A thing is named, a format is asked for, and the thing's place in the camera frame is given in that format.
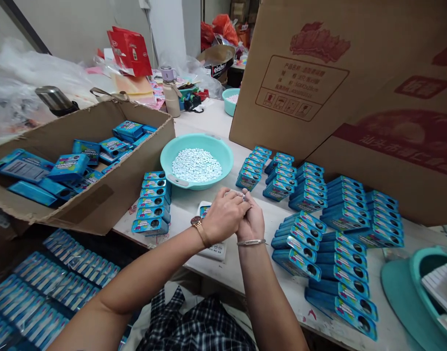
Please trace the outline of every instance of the red packaging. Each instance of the red packaging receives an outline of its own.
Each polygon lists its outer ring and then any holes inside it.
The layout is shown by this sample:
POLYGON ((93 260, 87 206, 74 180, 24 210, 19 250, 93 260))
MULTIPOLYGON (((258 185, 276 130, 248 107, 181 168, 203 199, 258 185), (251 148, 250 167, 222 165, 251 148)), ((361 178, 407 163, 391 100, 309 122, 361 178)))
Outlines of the red packaging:
POLYGON ((127 29, 113 27, 108 31, 116 63, 128 74, 136 77, 151 76, 145 40, 142 35, 127 29))

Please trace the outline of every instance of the open cardboard box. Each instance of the open cardboard box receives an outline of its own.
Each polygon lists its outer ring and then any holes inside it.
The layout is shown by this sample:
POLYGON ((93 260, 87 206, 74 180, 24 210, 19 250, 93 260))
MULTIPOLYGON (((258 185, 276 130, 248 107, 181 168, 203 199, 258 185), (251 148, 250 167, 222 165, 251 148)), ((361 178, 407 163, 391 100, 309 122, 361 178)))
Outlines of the open cardboard box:
POLYGON ((112 129, 124 120, 149 124, 157 131, 97 183, 52 209, 8 191, 17 180, 0 175, 0 209, 30 224, 106 235, 139 197, 144 173, 161 169, 162 149, 175 137, 170 115, 131 102, 104 101, 0 145, 0 159, 21 148, 56 162, 60 155, 72 153, 74 139, 100 142, 112 137, 112 129))

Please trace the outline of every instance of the bracelet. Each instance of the bracelet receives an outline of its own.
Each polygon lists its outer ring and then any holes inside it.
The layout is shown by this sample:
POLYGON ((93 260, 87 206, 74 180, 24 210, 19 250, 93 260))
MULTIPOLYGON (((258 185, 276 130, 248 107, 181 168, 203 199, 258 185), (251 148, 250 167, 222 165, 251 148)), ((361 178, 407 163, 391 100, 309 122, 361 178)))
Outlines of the bracelet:
POLYGON ((265 244, 265 243, 266 243, 266 239, 256 239, 256 240, 239 241, 239 242, 237 242, 237 246, 258 245, 258 244, 265 244))

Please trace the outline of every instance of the wristwatch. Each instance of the wristwatch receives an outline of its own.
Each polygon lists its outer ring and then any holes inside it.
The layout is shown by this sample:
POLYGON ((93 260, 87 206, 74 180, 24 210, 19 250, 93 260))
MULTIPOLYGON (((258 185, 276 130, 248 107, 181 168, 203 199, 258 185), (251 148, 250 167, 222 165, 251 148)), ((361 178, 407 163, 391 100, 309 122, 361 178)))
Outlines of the wristwatch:
POLYGON ((198 230, 199 236, 201 237, 203 244, 206 249, 210 248, 209 238, 204 231, 203 224, 201 223, 201 216, 195 216, 191 218, 191 225, 198 230))

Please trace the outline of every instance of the white plastic bag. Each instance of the white plastic bag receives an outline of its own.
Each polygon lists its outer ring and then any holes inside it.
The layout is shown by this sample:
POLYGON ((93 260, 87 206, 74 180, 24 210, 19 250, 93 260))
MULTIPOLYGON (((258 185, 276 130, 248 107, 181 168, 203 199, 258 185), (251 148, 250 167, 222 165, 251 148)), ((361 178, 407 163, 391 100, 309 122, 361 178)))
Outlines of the white plastic bag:
POLYGON ((55 56, 25 51, 23 43, 15 38, 6 38, 0 53, 0 68, 20 80, 41 87, 54 85, 80 108, 96 103, 90 94, 94 83, 84 68, 55 56))
POLYGON ((0 77, 0 136, 19 134, 56 119, 35 86, 0 77))
POLYGON ((199 88, 209 90, 211 98, 222 100, 222 92, 224 91, 222 84, 209 76, 204 66, 194 57, 186 56, 182 58, 164 51, 160 55, 160 66, 163 65, 176 69, 176 73, 181 77, 193 77, 193 81, 199 88))

